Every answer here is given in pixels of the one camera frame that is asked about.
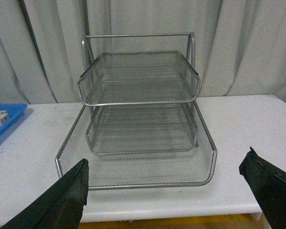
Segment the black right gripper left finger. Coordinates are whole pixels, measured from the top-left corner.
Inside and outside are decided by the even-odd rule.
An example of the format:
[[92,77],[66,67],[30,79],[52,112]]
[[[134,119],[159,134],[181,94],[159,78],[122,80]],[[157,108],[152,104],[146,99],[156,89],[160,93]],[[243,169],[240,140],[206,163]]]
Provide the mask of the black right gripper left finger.
[[76,229],[87,204],[89,166],[82,159],[3,229]]

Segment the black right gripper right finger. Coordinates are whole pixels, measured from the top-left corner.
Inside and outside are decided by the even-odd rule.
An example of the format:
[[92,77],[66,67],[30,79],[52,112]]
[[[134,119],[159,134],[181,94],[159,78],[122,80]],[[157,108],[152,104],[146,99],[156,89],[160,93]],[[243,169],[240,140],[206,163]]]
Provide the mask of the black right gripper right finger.
[[239,166],[269,225],[286,229],[286,172],[261,158],[251,147]]

